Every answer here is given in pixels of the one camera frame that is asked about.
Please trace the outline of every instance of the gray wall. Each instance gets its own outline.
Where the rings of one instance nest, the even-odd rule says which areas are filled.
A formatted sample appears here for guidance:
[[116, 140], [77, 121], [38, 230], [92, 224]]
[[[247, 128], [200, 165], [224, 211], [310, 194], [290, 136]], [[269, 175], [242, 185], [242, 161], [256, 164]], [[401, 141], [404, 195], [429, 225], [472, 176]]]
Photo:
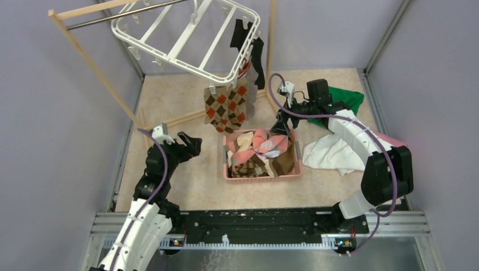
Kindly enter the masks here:
[[448, 270], [477, 270], [479, 2], [415, 1], [372, 73]]
[[[269, 1], [236, 0], [236, 2], [255, 10], [261, 17], [260, 37], [265, 42], [263, 51], [263, 68], [265, 68]], [[366, 66], [401, 2], [399, 0], [279, 0], [273, 68], [281, 70]], [[126, 18], [124, 21], [130, 26], [130, 33], [141, 38], [161, 10], [143, 13], [141, 25], [137, 25], [132, 18]], [[191, 2], [175, 4], [147, 43], [161, 51], [169, 52], [186, 27], [188, 20], [185, 18], [191, 16], [192, 10]], [[178, 58], [193, 65], [199, 65], [224, 20], [221, 5], [214, 1]], [[229, 47], [232, 33], [233, 23], [230, 23], [206, 70], [217, 72], [231, 69], [237, 56], [237, 50]], [[145, 73], [160, 72], [152, 65], [151, 62], [154, 60], [152, 56], [141, 53], [141, 57], [140, 65]], [[162, 73], [177, 72], [182, 70], [166, 64]]]
[[[91, 3], [0, 9], [0, 270], [77, 270], [112, 192], [129, 119], [47, 16]], [[108, 26], [75, 34], [133, 106], [139, 79]]]

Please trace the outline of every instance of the pink cloth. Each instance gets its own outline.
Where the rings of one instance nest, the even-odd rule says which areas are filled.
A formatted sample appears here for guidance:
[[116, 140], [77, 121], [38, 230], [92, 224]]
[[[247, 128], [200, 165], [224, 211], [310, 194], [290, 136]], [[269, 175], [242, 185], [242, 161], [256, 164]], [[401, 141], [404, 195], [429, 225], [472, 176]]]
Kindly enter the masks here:
[[262, 160], [278, 157], [288, 150], [288, 137], [285, 135], [274, 135], [268, 139], [269, 133], [264, 129], [254, 131], [252, 146], [246, 151], [239, 151], [232, 155], [232, 166], [242, 164], [253, 155]]

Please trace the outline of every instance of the cable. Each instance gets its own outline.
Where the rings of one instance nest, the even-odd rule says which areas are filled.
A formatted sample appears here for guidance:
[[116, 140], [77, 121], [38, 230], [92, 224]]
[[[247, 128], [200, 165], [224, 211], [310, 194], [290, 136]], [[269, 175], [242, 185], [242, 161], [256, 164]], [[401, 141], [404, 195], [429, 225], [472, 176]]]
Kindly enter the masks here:
[[[145, 209], [146, 205], [150, 203], [150, 201], [158, 194], [158, 192], [160, 192], [160, 189], [162, 188], [164, 182], [166, 181], [166, 176], [168, 174], [168, 160], [167, 160], [166, 154], [165, 154], [163, 148], [161, 147], [160, 143], [158, 143], [158, 141], [154, 137], [152, 137], [147, 130], [138, 128], [138, 131], [140, 131], [140, 133], [144, 134], [147, 138], [149, 138], [151, 141], [153, 141], [153, 143], [155, 143], [155, 145], [158, 147], [158, 149], [162, 153], [163, 161], [165, 162], [164, 163], [165, 171], [163, 173], [163, 178], [162, 178], [162, 181], [160, 182], [160, 185], [155, 189], [155, 191], [153, 191], [153, 194], [150, 195], [150, 197], [145, 201], [145, 203], [139, 208], [138, 212], [136, 212], [136, 214], [134, 215], [135, 218], [138, 218], [141, 211], [143, 211], [143, 209]], [[123, 234], [123, 237], [121, 238], [121, 241], [120, 241], [121, 244], [123, 244], [123, 242], [125, 242], [125, 240], [128, 236], [128, 233], [130, 232], [130, 230], [133, 227], [134, 222], [135, 222], [135, 220], [132, 220], [130, 222], [130, 224], [128, 224], [128, 227], [125, 230], [125, 234]], [[115, 255], [113, 256], [113, 260], [112, 260], [112, 264], [111, 264], [111, 270], [115, 270], [116, 261], [118, 260], [118, 256], [120, 255], [120, 251], [121, 251], [121, 247], [119, 246], [115, 251]]]
[[377, 230], [379, 228], [380, 217], [388, 217], [389, 215], [391, 215], [391, 213], [394, 211], [394, 208], [396, 207], [396, 200], [398, 199], [398, 180], [396, 178], [396, 172], [394, 170], [393, 162], [391, 161], [391, 158], [387, 154], [386, 149], [381, 144], [381, 142], [375, 137], [375, 135], [366, 126], [364, 126], [363, 124], [361, 124], [361, 123], [359, 123], [355, 120], [352, 120], [348, 117], [331, 115], [331, 114], [303, 115], [303, 114], [294, 113], [294, 112], [286, 109], [283, 105], [281, 105], [281, 103], [278, 101], [275, 94], [273, 93], [273, 88], [271, 87], [271, 82], [273, 80], [273, 77], [275, 77], [275, 76], [277, 76], [281, 79], [281, 83], [282, 83], [283, 86], [286, 86], [286, 82], [285, 82], [283, 76], [279, 73], [271, 74], [270, 77], [269, 77], [269, 81], [268, 81], [268, 88], [269, 88], [269, 93], [271, 95], [271, 98], [273, 99], [275, 104], [277, 106], [279, 106], [279, 108], [281, 110], [285, 111], [286, 113], [288, 113], [292, 116], [300, 117], [300, 118], [304, 118], [304, 119], [318, 119], [318, 118], [322, 118], [322, 117], [332, 117], [332, 118], [335, 118], [335, 119], [346, 120], [346, 121], [349, 121], [349, 122], [355, 124], [359, 128], [363, 129], [366, 132], [366, 134], [372, 139], [372, 141], [376, 144], [376, 146], [381, 150], [381, 152], [384, 155], [384, 158], [386, 159], [387, 165], [389, 166], [389, 168], [391, 170], [391, 177], [393, 179], [393, 203], [391, 204], [391, 207], [389, 208], [389, 210], [384, 214], [380, 214], [375, 209], [371, 210], [372, 212], [374, 212], [377, 215], [376, 227], [371, 232], [371, 235], [366, 239], [366, 241], [364, 241], [364, 243], [362, 243], [355, 251], [349, 253], [349, 255], [352, 255], [352, 254], [358, 252], [361, 248], [363, 248], [363, 246], [365, 244], [367, 244], [371, 240], [371, 238], [375, 235], [375, 233], [377, 232]]

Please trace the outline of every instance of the pink laundry basket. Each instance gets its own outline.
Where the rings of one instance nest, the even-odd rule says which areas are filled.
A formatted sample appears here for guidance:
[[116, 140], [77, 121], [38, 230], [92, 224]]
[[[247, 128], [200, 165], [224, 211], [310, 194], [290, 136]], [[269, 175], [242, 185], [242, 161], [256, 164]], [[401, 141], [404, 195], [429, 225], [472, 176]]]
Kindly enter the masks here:
[[293, 181], [303, 174], [303, 158], [301, 157], [301, 150], [299, 148], [298, 134], [296, 130], [291, 130], [291, 137], [293, 138], [293, 148], [296, 153], [294, 157], [294, 168], [287, 175], [282, 175], [277, 178], [266, 176], [256, 178], [232, 178], [228, 176], [228, 145], [233, 143], [241, 134], [253, 130], [238, 130], [233, 134], [225, 135], [223, 137], [223, 176], [229, 183], [245, 183], [245, 182], [271, 182], [271, 181]]

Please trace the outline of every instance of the purple cable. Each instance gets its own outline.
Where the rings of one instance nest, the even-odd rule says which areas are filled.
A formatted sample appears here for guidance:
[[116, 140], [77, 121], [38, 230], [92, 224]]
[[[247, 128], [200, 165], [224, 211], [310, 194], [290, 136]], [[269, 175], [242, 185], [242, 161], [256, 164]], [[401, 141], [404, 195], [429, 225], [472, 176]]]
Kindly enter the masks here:
[[275, 102], [275, 104], [277, 106], [279, 106], [279, 108], [283, 111], [285, 111], [286, 113], [292, 115], [292, 116], [295, 116], [295, 117], [301, 117], [301, 118], [304, 118], [304, 119], [317, 119], [317, 118], [320, 118], [320, 117], [332, 117], [332, 118], [335, 118], [335, 119], [340, 119], [340, 120], [346, 120], [346, 121], [349, 121], [353, 124], [355, 124], [356, 126], [360, 127], [361, 129], [363, 129], [366, 134], [373, 140], [373, 142], [376, 144], [376, 146], [382, 151], [382, 153], [384, 154], [384, 158], [386, 159], [386, 162], [387, 162], [387, 165], [389, 166], [390, 170], [391, 170], [391, 176], [392, 176], [392, 179], [393, 179], [393, 202], [391, 204], [391, 207], [389, 208], [389, 210], [384, 213], [384, 214], [380, 214], [377, 210], [375, 209], [372, 209], [371, 211], [374, 212], [376, 215], [377, 215], [377, 223], [376, 223], [376, 227], [374, 228], [374, 230], [371, 232], [371, 235], [366, 239], [366, 241], [364, 241], [364, 243], [362, 243], [355, 251], [353, 252], [350, 252], [350, 255], [358, 252], [365, 244], [367, 244], [371, 238], [375, 235], [375, 233], [377, 232], [378, 228], [379, 228], [379, 222], [380, 222], [380, 217], [388, 217], [391, 215], [391, 213], [394, 211], [394, 208], [396, 207], [396, 200], [398, 199], [398, 180], [396, 178], [396, 172], [394, 170], [394, 166], [393, 166], [393, 162], [391, 161], [391, 158], [389, 157], [389, 155], [387, 154], [386, 152], [386, 149], [384, 148], [384, 146], [381, 144], [381, 142], [376, 138], [376, 136], [366, 127], [364, 126], [363, 124], [361, 123], [358, 123], [356, 122], [355, 120], [352, 120], [348, 117], [343, 117], [343, 116], [337, 116], [337, 115], [330, 115], [330, 114], [318, 114], [318, 115], [303, 115], [303, 114], [298, 114], [298, 113], [294, 113], [294, 112], [291, 112], [289, 111], [288, 109], [286, 109], [284, 106], [281, 105], [281, 103], [278, 101], [278, 99], [275, 97], [275, 94], [273, 93], [273, 88], [271, 87], [271, 82], [273, 81], [273, 77], [279, 77], [281, 79], [281, 83], [283, 86], [286, 86], [286, 82], [283, 78], [283, 76], [279, 73], [273, 73], [270, 75], [269, 77], [269, 81], [268, 81], [268, 88], [269, 88], [269, 93], [271, 94], [271, 98], [273, 98], [273, 101]]
[[[158, 149], [160, 150], [160, 152], [162, 153], [162, 157], [163, 157], [163, 161], [165, 162], [164, 163], [164, 167], [165, 167], [165, 171], [163, 173], [163, 178], [162, 178], [162, 181], [160, 182], [160, 185], [155, 189], [155, 191], [153, 192], [153, 194], [145, 201], [145, 203], [140, 207], [140, 209], [138, 210], [138, 212], [136, 212], [136, 214], [134, 215], [135, 218], [138, 218], [138, 216], [140, 215], [141, 211], [143, 211], [143, 209], [145, 209], [146, 205], [150, 203], [150, 201], [158, 194], [158, 192], [160, 192], [160, 189], [162, 188], [164, 182], [166, 181], [166, 175], [168, 174], [168, 161], [167, 161], [167, 158], [166, 158], [166, 154], [163, 150], [163, 148], [161, 147], [160, 143], [158, 143], [158, 141], [156, 141], [155, 138], [153, 138], [150, 133], [148, 133], [147, 130], [144, 130], [144, 129], [140, 129], [138, 128], [138, 131], [140, 131], [140, 133], [144, 134], [147, 138], [149, 138], [151, 141], [153, 141], [155, 143], [155, 145], [158, 147]], [[123, 242], [125, 242], [127, 236], [128, 236], [128, 233], [130, 232], [130, 230], [132, 229], [133, 227], [133, 223], [134, 223], [134, 220], [132, 220], [130, 222], [130, 224], [128, 224], [128, 227], [127, 229], [125, 230], [125, 234], [123, 234], [123, 237], [121, 238], [121, 241], [120, 243], [123, 244]], [[118, 256], [120, 256], [120, 251], [121, 251], [121, 247], [118, 247], [116, 249], [116, 252], [115, 252], [115, 256], [113, 256], [113, 260], [112, 260], [112, 264], [111, 264], [111, 270], [115, 270], [115, 265], [116, 265], [116, 261], [118, 260]]]

